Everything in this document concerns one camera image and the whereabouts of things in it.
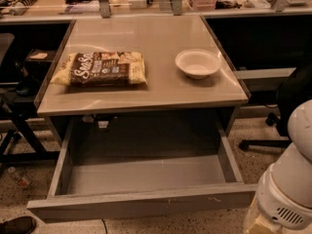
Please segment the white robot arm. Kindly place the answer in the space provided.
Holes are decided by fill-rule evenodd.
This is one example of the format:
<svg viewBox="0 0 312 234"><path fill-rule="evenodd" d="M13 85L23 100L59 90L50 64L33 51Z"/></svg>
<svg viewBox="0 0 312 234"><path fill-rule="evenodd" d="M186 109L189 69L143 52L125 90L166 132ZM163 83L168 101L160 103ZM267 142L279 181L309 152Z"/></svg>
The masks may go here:
<svg viewBox="0 0 312 234"><path fill-rule="evenodd" d="M284 234L312 223L312 100L288 121L291 144L261 176L243 234Z"/></svg>

